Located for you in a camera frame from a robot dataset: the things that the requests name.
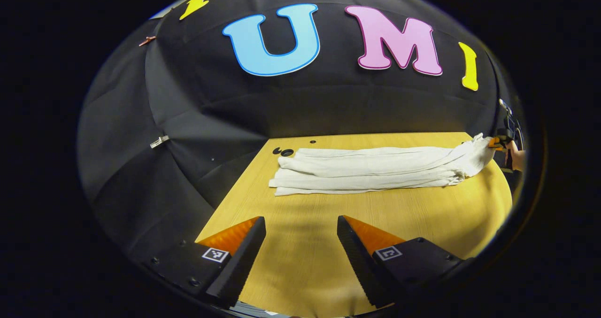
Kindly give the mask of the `white jeans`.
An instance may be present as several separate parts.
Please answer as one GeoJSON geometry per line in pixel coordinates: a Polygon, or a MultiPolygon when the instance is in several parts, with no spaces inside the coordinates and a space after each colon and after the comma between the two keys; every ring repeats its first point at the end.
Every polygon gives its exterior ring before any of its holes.
{"type": "Polygon", "coordinates": [[[277,172],[268,186],[276,196],[456,186],[492,161],[490,141],[478,134],[456,147],[303,147],[294,156],[277,160],[277,172]]]}

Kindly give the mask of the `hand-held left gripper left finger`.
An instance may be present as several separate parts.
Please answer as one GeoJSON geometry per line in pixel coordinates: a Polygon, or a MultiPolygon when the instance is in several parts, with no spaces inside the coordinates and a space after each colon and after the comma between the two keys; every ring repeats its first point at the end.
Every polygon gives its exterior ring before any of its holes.
{"type": "Polygon", "coordinates": [[[181,241],[142,264],[194,299],[229,309],[238,302],[265,237],[265,219],[255,216],[200,241],[181,241]]]}

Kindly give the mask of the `black backdrop cloth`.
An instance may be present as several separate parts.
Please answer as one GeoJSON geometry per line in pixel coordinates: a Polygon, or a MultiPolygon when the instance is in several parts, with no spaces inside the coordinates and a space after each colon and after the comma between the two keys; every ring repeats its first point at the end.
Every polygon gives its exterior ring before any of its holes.
{"type": "Polygon", "coordinates": [[[194,239],[270,139],[495,135],[500,98],[524,123],[498,57],[425,0],[181,0],[97,73],[78,169],[101,228],[143,262],[194,239]]]}

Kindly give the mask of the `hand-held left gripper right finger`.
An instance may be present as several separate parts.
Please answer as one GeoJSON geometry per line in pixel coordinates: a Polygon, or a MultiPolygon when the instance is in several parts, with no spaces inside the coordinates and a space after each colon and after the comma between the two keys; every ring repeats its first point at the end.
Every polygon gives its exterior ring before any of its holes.
{"type": "Polygon", "coordinates": [[[426,238],[405,240],[346,215],[337,219],[337,237],[369,303],[378,309],[436,293],[470,264],[426,238]]]}

